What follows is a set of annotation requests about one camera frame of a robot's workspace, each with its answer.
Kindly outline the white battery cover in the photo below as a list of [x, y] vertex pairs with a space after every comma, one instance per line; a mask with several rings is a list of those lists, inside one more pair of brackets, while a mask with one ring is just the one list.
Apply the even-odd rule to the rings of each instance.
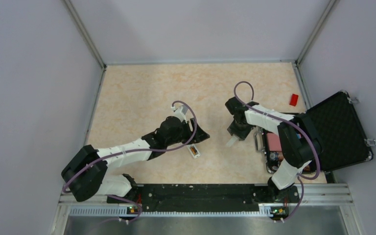
[[226, 146], [227, 147], [231, 147], [233, 146], [236, 142], [238, 141], [238, 137], [236, 136], [231, 136], [231, 138], [229, 139], [229, 141], [226, 143]]

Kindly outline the white remote control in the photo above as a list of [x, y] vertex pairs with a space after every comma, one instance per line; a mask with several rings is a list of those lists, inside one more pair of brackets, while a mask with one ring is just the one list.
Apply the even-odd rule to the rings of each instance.
[[194, 159], [197, 159], [198, 157], [201, 156], [201, 153], [195, 144], [189, 145], [188, 149]]

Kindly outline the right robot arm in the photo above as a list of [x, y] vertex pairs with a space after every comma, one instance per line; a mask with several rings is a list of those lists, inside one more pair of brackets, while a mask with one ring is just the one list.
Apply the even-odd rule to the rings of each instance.
[[256, 127], [279, 137], [283, 161], [268, 180], [267, 194], [272, 201], [285, 198], [298, 175], [311, 162], [316, 163], [316, 174], [320, 173], [322, 140], [309, 116], [280, 113], [257, 102], [244, 103], [237, 97], [230, 98], [225, 106], [234, 119], [227, 129], [232, 137], [227, 146], [245, 140]]

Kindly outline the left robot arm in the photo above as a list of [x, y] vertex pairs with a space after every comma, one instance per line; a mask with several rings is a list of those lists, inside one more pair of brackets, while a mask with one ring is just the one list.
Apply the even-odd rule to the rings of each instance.
[[129, 176], [108, 176], [108, 172], [135, 162], [153, 160], [170, 146], [178, 150], [210, 138], [197, 124], [195, 118], [180, 120], [168, 116], [153, 132], [127, 144], [96, 149], [85, 145], [75, 154], [61, 176], [65, 181], [63, 193], [71, 193], [77, 202], [83, 202], [95, 195], [112, 194], [125, 202], [137, 197], [137, 189]]

